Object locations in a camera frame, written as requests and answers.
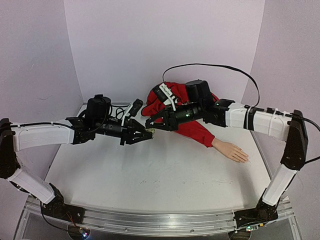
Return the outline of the clear nail polish bottle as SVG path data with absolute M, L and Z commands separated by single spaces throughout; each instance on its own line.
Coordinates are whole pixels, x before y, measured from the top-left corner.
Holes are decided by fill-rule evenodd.
M 155 136 L 155 129 L 154 128 L 148 128 L 146 131 L 151 134 L 152 138 L 154 138 L 154 136 Z

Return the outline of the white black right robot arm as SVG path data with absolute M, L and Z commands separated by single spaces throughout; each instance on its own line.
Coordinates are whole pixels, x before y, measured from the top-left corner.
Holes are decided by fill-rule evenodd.
M 275 206 L 295 175 L 307 163 L 308 134 L 306 118 L 299 110 L 281 112 L 276 108 L 259 108 L 233 100 L 219 99 L 210 104 L 192 102 L 178 106 L 148 106 L 146 127 L 171 131 L 194 139 L 208 148 L 216 148 L 227 157 L 240 160 L 243 151 L 217 139 L 198 121 L 223 128 L 251 131 L 255 137 L 264 134 L 283 147 L 280 166 L 274 171 L 261 201 Z

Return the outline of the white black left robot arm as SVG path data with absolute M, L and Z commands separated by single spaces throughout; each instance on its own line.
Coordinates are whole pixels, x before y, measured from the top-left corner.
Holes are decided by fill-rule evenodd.
M 47 209 L 56 218 L 64 218 L 68 208 L 62 203 L 63 196 L 54 185 L 24 165 L 22 153 L 31 149 L 85 144 L 93 141 L 96 135 L 118 138 L 124 146 L 151 140 L 154 131 L 135 119 L 96 121 L 69 117 L 61 121 L 13 123 L 3 118 L 0 121 L 0 177 L 48 204 Z

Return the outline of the mannequin hand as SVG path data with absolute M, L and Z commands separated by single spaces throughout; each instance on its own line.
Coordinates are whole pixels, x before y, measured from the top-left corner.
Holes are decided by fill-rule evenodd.
M 212 147 L 223 156 L 234 162 L 247 163 L 249 161 L 249 155 L 246 154 L 241 148 L 230 142 L 222 141 L 215 138 L 212 141 Z

